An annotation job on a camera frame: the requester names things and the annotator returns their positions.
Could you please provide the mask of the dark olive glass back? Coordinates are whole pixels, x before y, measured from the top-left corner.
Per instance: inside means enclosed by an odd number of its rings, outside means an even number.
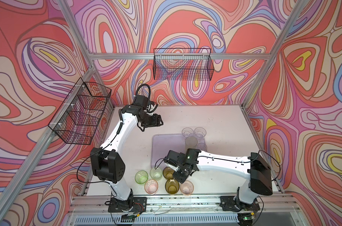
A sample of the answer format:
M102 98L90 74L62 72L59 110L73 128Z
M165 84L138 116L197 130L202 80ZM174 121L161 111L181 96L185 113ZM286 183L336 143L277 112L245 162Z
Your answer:
M163 176L166 179L173 179L174 170L170 167L165 167L163 170Z

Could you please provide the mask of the pale green glass front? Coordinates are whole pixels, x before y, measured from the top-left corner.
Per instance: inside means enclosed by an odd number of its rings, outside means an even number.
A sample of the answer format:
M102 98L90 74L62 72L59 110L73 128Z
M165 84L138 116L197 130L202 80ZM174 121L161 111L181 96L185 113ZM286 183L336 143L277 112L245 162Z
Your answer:
M185 149L188 150L190 148L197 148L198 140L195 137L189 136L185 139Z

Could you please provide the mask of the small clear glass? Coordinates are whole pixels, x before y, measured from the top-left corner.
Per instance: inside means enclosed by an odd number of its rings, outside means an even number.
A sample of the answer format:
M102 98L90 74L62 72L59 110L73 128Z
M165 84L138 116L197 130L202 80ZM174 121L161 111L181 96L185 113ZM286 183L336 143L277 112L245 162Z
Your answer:
M199 143L197 145L197 149L199 149L201 151L207 151L207 145L205 143Z

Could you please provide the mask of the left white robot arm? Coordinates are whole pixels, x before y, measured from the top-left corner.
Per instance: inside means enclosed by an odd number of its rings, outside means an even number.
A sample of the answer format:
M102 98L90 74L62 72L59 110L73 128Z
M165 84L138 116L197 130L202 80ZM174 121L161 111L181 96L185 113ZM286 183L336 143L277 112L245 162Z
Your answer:
M119 110L119 122L107 140L99 148L92 149L90 161L92 173L100 181L110 185L117 200L129 200L132 190L123 178L126 165L121 157L123 145L135 127L142 132L146 128L163 125L162 117L147 113L142 106L126 105Z

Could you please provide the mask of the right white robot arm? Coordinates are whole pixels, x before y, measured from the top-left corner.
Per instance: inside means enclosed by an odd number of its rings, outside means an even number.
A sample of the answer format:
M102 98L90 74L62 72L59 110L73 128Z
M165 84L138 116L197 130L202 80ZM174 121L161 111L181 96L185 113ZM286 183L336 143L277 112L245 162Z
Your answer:
M259 153L233 157L189 148L186 153L170 150L163 162L174 170L173 177L182 184L196 171L216 170L244 178L233 198L238 210L252 205L260 195L273 195L271 167Z

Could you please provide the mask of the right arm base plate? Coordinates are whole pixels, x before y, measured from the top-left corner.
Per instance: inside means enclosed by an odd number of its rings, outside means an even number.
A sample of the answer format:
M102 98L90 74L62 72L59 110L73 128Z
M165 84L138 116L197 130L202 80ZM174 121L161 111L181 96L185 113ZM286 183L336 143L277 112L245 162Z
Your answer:
M240 211L257 212L261 209L258 204L257 199L254 199L252 204L247 204L247 203L241 202L235 196L221 196L220 207L222 208L223 211L232 211L232 212L240 212Z

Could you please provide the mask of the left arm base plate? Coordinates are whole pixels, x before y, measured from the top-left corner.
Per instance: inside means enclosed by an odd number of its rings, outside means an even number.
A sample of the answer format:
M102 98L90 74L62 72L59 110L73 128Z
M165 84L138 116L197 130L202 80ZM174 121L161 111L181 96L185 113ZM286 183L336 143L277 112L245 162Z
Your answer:
M116 198L111 198L108 205L109 213L143 213L146 211L147 198L146 197L130 197L128 200L121 201Z

